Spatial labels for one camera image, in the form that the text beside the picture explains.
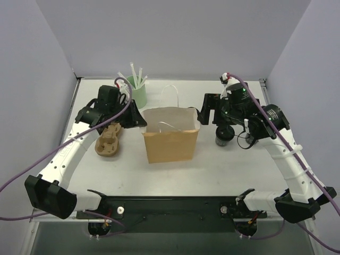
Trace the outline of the black cup lid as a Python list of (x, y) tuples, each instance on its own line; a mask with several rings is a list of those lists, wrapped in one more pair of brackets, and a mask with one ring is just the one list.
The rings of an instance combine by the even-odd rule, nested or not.
[(232, 140), (235, 136), (234, 129), (228, 126), (218, 126), (216, 129), (216, 137), (223, 140)]

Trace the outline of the brown cardboard cup carrier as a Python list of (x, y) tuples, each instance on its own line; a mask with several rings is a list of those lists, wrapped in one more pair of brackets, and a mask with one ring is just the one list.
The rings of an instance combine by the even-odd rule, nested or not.
[(113, 157), (119, 151), (118, 136), (122, 132), (119, 123), (111, 123), (104, 128), (102, 134), (96, 140), (95, 152), (101, 157)]

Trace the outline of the brown paper bag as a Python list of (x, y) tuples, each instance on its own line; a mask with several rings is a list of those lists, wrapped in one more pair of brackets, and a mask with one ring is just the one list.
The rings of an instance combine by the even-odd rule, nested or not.
[(192, 160), (201, 124), (195, 108), (156, 107), (142, 112), (147, 126), (141, 127), (148, 163)]

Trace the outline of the black coffee cup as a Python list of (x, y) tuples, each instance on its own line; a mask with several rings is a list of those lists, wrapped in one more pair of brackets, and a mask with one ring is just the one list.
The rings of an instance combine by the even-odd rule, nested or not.
[(215, 137), (215, 143), (216, 145), (220, 146), (220, 147), (226, 147), (232, 140), (233, 140), (233, 136), (232, 137), (219, 137), (216, 136)]
[(251, 144), (256, 144), (258, 141), (251, 135), (251, 134), (247, 134), (245, 136), (245, 141), (247, 144), (251, 145)]

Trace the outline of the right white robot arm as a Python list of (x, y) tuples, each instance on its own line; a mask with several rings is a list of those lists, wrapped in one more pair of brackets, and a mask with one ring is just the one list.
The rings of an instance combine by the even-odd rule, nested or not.
[(288, 186), (284, 193), (255, 189), (243, 192), (235, 204), (240, 216), (271, 211), (289, 223), (298, 223), (313, 217), (322, 205), (336, 197), (336, 190), (325, 186), (313, 174), (301, 153), (302, 146), (295, 142), (289, 122), (278, 106), (261, 106), (258, 99), (249, 95), (246, 85), (236, 83), (226, 86), (225, 96), (205, 94), (198, 113), (202, 125), (209, 123), (211, 111), (217, 126), (216, 143), (224, 146), (235, 136), (233, 126), (242, 126), (249, 146), (258, 142), (268, 151)]

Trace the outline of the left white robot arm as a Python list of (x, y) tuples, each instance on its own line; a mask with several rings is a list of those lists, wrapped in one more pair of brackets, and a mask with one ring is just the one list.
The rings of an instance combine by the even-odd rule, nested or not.
[(37, 176), (29, 175), (24, 183), (31, 205), (66, 219), (74, 211), (88, 210), (95, 218), (103, 218), (108, 212), (107, 203), (99, 193), (85, 191), (72, 193), (70, 180), (89, 147), (111, 123), (125, 129), (144, 127), (135, 101), (118, 87), (103, 85), (97, 98), (79, 110), (71, 131), (55, 156)]

